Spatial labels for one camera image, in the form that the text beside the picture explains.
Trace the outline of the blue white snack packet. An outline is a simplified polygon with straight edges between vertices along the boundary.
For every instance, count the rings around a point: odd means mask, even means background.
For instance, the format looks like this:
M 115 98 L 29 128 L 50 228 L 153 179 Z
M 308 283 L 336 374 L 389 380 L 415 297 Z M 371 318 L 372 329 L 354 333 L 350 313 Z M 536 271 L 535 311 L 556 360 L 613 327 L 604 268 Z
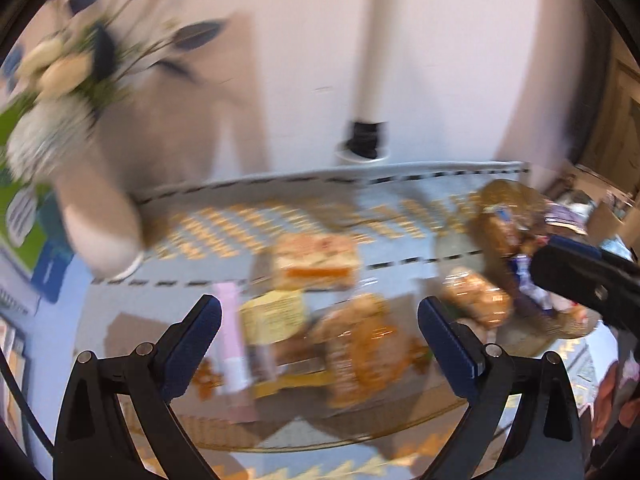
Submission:
M 508 265 L 512 273 L 518 290 L 527 298 L 533 301 L 536 308 L 545 315 L 554 315 L 554 307 L 550 294 L 538 287 L 532 280 L 529 272 L 530 258 L 525 254 L 518 254 L 509 259 Z

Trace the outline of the purple cake snack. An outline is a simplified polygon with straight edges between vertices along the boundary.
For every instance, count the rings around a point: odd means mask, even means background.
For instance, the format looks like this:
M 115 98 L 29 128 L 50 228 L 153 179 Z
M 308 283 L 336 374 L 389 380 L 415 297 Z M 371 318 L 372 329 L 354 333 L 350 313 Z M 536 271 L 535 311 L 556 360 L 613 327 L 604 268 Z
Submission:
M 554 234 L 586 236 L 587 231 L 582 218 L 567 206 L 548 202 L 544 212 L 544 225 Z

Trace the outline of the clear pack brown bun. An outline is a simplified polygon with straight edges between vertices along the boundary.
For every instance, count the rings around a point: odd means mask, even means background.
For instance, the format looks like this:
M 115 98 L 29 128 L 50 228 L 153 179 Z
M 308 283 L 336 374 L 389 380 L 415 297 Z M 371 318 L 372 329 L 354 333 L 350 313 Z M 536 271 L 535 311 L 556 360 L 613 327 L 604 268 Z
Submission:
M 453 268 L 442 282 L 444 297 L 490 330 L 504 324 L 513 313 L 511 296 L 466 266 Z

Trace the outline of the round biscuits clear pack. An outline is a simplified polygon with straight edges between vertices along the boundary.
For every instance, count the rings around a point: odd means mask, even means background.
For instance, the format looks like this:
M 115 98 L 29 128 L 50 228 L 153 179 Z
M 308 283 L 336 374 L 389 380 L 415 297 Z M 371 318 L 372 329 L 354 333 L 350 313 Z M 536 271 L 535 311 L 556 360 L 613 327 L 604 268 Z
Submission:
M 392 320 L 386 300 L 360 294 L 320 318 L 309 333 L 326 352 L 329 404 L 342 410 L 397 382 L 412 362 L 411 339 Z

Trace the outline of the yellow pastry snack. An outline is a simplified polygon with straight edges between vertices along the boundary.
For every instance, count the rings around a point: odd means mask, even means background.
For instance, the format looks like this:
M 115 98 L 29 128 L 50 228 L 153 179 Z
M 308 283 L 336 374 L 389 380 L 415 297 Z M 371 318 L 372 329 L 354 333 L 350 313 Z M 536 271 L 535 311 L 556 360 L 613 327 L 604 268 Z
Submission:
M 272 290 L 240 309 L 254 398 L 331 382 L 320 350 L 311 341 L 311 314 L 300 290 Z

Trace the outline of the orange label rice cracker pack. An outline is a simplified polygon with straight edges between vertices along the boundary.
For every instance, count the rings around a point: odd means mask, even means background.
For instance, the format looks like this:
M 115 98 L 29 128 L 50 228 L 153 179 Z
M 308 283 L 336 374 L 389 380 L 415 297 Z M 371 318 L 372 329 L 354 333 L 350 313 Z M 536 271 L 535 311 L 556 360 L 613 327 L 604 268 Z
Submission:
M 331 290 L 357 285 L 357 244 L 343 234 L 285 233 L 271 249 L 272 284 L 282 290 Z

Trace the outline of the ribbed glass plate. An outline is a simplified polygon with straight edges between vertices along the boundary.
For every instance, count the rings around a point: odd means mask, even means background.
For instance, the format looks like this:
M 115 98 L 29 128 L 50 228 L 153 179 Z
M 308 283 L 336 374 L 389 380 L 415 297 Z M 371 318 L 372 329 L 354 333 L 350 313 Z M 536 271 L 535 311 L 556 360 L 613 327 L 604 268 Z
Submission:
M 496 342 L 521 356 L 533 356 L 561 339 L 581 340 L 597 326 L 600 315 L 581 304 L 549 292 L 554 315 L 540 312 L 516 284 L 508 261 L 525 254 L 532 261 L 553 233 L 544 225 L 550 202 L 533 188 L 511 180 L 493 180 L 478 190 L 449 195 L 432 205 L 444 226 L 437 231 L 438 278 L 435 294 L 460 322 L 468 323 L 478 338 Z M 482 274 L 507 292 L 513 313 L 497 328 L 480 325 L 448 301 L 442 282 L 457 266 Z

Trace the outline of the green blue book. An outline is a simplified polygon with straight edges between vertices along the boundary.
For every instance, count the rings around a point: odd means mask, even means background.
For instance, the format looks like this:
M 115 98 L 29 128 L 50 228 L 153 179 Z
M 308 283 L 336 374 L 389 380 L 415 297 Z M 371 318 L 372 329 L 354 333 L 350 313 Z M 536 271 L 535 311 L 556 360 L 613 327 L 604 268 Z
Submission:
M 56 196 L 45 184 L 15 179 L 1 163 L 1 253 L 41 298 L 58 301 L 74 258 Z

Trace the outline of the white desk lamp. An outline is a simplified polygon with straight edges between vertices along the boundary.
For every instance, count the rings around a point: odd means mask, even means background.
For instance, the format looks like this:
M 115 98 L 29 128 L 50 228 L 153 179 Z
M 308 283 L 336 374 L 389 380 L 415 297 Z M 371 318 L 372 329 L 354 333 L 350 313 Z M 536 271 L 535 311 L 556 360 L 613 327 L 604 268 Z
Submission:
M 383 136 L 388 122 L 386 91 L 398 60 L 402 0 L 369 0 L 366 33 L 352 122 L 336 149 L 342 165 L 371 165 L 386 159 Z

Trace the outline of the blue gold woven table mat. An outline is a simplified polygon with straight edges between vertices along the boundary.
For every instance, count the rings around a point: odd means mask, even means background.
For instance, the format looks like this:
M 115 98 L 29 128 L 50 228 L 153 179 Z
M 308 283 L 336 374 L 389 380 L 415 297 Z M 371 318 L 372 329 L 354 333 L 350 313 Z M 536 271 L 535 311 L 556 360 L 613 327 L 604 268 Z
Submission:
M 413 478 L 466 407 L 418 329 L 427 295 L 514 356 L 559 353 L 577 405 L 596 398 L 597 317 L 533 304 L 475 226 L 540 226 L 529 182 L 525 162 L 432 162 L 140 194 L 142 266 L 92 282 L 75 346 L 123 356 L 213 295 L 220 331 L 171 406 L 219 477 Z

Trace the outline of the white ribbed ceramic vase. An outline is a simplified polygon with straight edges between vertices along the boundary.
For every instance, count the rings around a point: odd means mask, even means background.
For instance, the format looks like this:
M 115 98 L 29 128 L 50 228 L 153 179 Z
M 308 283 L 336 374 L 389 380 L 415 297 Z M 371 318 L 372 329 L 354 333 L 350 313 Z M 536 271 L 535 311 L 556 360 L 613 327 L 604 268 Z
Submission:
M 128 278 L 143 261 L 141 220 L 94 147 L 90 104 L 70 94 L 11 108 L 3 158 L 12 179 L 52 188 L 70 247 L 95 278 Z

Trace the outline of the blue white artificial flowers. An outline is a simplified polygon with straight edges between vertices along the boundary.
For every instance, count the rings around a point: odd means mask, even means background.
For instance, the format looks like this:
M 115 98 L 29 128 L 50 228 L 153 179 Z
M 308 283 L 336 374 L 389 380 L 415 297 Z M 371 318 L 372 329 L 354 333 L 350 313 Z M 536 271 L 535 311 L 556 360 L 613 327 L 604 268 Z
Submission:
M 171 53 L 206 46 L 227 21 L 178 25 L 169 20 L 154 39 L 134 30 L 151 14 L 152 0 L 51 0 L 55 29 L 30 50 L 16 44 L 1 65 L 1 88 L 25 110 L 42 100 L 79 96 L 99 113 L 120 100 L 126 82 L 149 67 L 193 76 Z

